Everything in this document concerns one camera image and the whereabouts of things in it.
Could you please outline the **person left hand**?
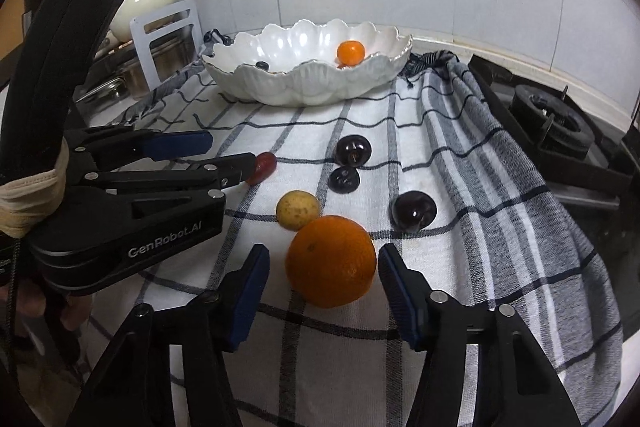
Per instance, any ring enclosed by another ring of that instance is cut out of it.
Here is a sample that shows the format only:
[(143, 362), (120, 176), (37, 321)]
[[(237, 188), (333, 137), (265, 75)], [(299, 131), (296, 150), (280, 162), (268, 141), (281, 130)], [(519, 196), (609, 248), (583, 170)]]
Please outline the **person left hand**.
[[(70, 332), (76, 331), (85, 324), (93, 309), (92, 296), (66, 296), (66, 305), (58, 311), (58, 321)], [(47, 311), (47, 297), (43, 291), (32, 283), (23, 283), (18, 288), (16, 313), (14, 320), (15, 332), (18, 332), (18, 318), (29, 317), (39, 319)]]

